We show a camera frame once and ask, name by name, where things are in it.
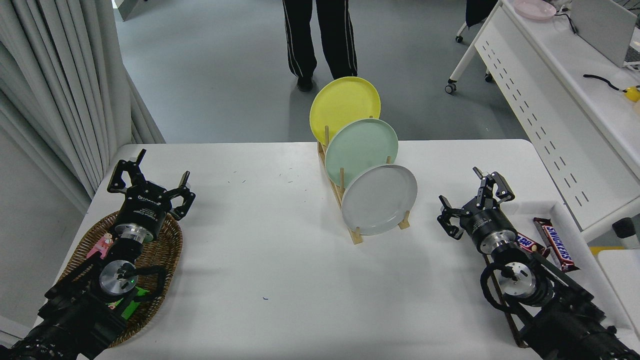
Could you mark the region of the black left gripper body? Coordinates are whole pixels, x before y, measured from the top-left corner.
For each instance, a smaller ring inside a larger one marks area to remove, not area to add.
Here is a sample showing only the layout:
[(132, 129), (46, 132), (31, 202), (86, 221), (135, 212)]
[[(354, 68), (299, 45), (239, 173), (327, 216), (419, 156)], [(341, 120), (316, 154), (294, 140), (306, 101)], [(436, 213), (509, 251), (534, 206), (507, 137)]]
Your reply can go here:
[(152, 182), (128, 187), (125, 202), (116, 217), (116, 227), (135, 225), (146, 229), (151, 236), (157, 236), (171, 209), (165, 192), (164, 187)]

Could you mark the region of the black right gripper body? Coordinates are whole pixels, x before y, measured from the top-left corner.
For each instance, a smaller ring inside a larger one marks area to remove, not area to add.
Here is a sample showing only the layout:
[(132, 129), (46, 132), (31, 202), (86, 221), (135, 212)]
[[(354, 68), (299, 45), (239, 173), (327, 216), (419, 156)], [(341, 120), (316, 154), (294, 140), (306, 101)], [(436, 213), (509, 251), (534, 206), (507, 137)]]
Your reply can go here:
[(475, 246), (498, 247), (516, 240), (517, 231), (500, 208), (481, 210), (474, 205), (464, 205), (462, 209), (469, 212), (470, 216), (461, 217), (460, 226)]

